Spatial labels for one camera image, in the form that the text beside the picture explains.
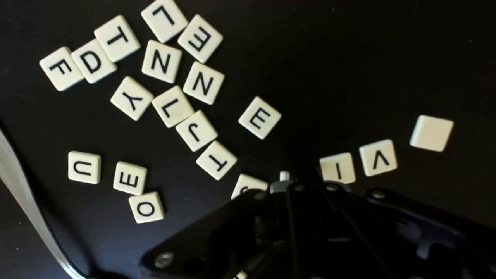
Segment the letter tile V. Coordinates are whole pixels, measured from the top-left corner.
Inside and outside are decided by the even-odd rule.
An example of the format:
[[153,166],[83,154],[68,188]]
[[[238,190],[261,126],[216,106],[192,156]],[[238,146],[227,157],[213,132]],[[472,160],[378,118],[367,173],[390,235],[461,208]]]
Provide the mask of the letter tile V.
[[374,177],[398,168],[395,148],[390,140],[381,140],[359,148],[364,174]]

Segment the letter tile l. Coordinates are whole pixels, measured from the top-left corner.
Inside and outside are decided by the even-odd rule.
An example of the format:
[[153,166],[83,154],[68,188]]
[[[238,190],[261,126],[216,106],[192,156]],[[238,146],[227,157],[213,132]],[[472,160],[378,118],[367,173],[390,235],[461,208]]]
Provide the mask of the letter tile l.
[[140,11],[140,18],[161,44],[168,42],[187,25],[187,19],[173,0],[153,0]]
[[167,129],[174,128],[193,114],[192,106],[178,86],[156,97],[151,106]]

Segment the letter tile T lower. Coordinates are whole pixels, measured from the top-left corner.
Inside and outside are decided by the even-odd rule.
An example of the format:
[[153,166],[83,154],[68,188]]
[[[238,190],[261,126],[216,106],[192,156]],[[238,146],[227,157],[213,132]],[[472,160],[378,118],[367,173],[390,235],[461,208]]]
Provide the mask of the letter tile T lower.
[[216,182],[219,182],[235,163],[236,157],[218,142],[212,142],[196,159],[196,165]]

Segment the letter tile E lower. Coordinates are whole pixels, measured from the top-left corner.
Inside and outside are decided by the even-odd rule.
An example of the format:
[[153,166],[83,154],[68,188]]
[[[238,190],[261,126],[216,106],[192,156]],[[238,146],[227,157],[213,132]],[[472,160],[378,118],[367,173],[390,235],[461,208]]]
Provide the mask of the letter tile E lower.
[[145,168],[117,162],[114,168],[112,190],[130,196],[140,196],[143,193],[145,177]]

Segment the letter tile T upper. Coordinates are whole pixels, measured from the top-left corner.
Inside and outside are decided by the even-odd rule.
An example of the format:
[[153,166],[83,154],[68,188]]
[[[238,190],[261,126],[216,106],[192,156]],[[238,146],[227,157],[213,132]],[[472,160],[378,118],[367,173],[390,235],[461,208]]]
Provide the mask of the letter tile T upper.
[[116,16],[92,32],[111,63],[119,63],[140,49],[133,30],[122,16]]

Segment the letter tile Z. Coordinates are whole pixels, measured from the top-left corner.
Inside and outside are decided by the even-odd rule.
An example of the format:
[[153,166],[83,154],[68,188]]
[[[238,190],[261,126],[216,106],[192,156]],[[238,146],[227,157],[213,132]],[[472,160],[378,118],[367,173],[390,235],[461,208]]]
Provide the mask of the letter tile Z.
[[182,92],[196,101],[212,106],[223,81],[223,73],[199,63],[193,63],[184,81]]

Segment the white letter tile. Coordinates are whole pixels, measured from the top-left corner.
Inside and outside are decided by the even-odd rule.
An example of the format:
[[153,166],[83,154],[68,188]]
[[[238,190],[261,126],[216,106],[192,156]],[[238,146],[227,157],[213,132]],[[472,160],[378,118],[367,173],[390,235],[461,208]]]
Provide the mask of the white letter tile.
[[450,120],[419,115],[412,131],[409,145],[416,149],[443,152],[450,137]]

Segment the letter tile J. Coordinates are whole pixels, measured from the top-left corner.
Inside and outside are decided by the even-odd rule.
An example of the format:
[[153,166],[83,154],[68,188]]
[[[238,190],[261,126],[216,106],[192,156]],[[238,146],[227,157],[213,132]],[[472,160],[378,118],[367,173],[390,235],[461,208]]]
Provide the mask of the letter tile J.
[[199,151],[218,137],[216,131],[201,111],[196,111],[179,123],[174,131],[192,152]]

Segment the letter tile N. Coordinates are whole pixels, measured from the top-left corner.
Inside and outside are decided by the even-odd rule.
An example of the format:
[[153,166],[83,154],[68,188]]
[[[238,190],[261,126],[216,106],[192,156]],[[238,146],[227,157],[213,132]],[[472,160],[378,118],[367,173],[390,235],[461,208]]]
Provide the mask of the letter tile N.
[[140,72],[153,80],[173,84],[181,63],[181,52],[156,41],[148,41]]

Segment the letter tile O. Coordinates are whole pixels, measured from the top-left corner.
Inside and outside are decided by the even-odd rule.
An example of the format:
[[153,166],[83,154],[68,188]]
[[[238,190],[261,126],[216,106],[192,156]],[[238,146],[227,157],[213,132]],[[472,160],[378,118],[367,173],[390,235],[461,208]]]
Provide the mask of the letter tile O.
[[164,208],[157,193],[130,197],[128,207],[137,225],[159,222],[164,219]]

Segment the letter tile L middle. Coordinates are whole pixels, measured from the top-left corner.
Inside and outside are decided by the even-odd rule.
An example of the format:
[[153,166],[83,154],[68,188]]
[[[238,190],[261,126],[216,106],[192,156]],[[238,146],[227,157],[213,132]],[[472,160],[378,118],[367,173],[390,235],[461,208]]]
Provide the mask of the letter tile L middle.
[[156,97],[151,106],[167,129],[174,128],[193,114],[192,106],[178,86]]

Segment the letter tile U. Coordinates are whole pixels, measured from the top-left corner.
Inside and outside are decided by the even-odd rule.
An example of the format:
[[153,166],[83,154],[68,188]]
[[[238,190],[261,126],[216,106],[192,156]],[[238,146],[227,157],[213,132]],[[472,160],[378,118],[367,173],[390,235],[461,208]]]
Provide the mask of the letter tile U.
[[97,185],[100,182],[100,157],[97,154],[69,151],[68,179],[77,183]]

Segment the letter tile E upper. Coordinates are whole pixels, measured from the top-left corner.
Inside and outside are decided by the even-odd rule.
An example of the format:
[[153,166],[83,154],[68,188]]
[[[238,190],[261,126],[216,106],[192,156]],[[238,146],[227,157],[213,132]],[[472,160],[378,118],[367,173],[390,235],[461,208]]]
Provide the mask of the letter tile E upper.
[[193,16],[178,38],[178,46],[204,64],[223,42],[223,36],[201,16]]

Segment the letter tile F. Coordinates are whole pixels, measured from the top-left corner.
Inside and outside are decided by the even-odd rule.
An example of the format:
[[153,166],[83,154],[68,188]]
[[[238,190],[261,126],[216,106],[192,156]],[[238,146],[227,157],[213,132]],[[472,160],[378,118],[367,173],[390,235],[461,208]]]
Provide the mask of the letter tile F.
[[64,92],[83,80],[68,47],[60,47],[44,56],[38,66],[57,92]]

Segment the letter tile t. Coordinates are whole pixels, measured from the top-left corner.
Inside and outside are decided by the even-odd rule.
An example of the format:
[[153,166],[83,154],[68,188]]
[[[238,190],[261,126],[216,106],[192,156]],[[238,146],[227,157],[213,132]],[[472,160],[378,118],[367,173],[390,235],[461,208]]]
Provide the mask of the letter tile t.
[[92,32],[111,63],[119,63],[140,49],[133,30],[122,16],[116,16]]
[[196,165],[216,182],[219,182],[235,163],[236,157],[218,142],[212,142],[196,159]]

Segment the letter tile I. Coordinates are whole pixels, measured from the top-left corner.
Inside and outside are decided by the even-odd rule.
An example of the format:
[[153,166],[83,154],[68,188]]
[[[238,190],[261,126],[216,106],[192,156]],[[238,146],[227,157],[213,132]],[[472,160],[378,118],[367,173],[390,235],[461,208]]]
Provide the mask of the letter tile I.
[[353,159],[348,152],[320,159],[319,168],[323,182],[351,185],[356,180]]

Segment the letter tile L upper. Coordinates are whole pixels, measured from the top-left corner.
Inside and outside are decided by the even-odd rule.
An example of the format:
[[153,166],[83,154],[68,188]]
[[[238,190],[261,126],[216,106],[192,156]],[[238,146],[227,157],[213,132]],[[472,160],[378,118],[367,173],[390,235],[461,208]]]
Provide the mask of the letter tile L upper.
[[140,11],[140,18],[161,44],[168,42],[187,25],[187,19],[173,0],[153,0]]

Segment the letter tile Y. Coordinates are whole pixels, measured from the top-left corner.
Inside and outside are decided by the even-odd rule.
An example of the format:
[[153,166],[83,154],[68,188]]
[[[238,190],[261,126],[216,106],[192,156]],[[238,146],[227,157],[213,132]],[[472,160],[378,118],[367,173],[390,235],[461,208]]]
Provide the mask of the letter tile Y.
[[109,98],[109,103],[130,120],[137,121],[147,111],[153,95],[133,78],[125,77]]

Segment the letter tile E single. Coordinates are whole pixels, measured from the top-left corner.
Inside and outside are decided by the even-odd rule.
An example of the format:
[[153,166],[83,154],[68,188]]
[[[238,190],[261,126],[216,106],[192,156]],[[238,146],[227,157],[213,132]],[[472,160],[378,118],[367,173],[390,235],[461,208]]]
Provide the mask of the letter tile E single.
[[280,118],[281,115],[274,108],[255,97],[238,118],[238,125],[258,140],[264,140]]

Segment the partly hidden letter tile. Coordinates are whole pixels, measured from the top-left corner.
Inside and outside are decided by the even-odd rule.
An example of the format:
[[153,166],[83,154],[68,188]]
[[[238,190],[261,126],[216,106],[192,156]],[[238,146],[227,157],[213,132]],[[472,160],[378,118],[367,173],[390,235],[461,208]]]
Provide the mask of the partly hidden letter tile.
[[258,191],[264,191],[267,188],[267,183],[258,179],[254,179],[250,176],[246,174],[240,174],[235,187],[232,190],[230,199],[238,197],[240,194],[249,191],[249,190],[258,190]]

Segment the silver metal spoon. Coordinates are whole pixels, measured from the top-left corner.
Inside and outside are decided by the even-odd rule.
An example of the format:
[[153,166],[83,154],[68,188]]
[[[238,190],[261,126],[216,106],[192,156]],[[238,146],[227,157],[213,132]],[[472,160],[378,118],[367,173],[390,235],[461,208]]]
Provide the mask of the silver metal spoon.
[[26,219],[32,225],[33,232],[50,253],[58,267],[71,279],[125,279],[122,275],[109,272],[89,272],[88,275],[81,273],[61,250],[54,235],[50,233],[37,202],[30,191],[26,174],[19,165],[18,157],[15,156],[10,143],[0,131],[0,182],[10,193],[18,208],[24,213]]

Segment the letter tile D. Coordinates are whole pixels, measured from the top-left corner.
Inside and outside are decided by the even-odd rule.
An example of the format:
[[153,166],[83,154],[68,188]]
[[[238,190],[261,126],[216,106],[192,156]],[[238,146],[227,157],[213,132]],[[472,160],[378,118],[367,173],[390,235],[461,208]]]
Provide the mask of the letter tile D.
[[88,84],[95,84],[116,72],[116,66],[95,39],[74,50],[71,58]]

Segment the letter tile e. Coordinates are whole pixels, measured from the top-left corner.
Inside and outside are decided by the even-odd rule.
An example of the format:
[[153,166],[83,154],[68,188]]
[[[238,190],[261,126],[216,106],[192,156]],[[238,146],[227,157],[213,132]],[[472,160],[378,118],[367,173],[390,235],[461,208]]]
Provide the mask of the letter tile e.
[[140,196],[143,193],[145,177],[145,168],[117,162],[114,168],[112,190],[130,196]]
[[223,42],[223,36],[201,16],[193,16],[178,38],[178,46],[204,64]]

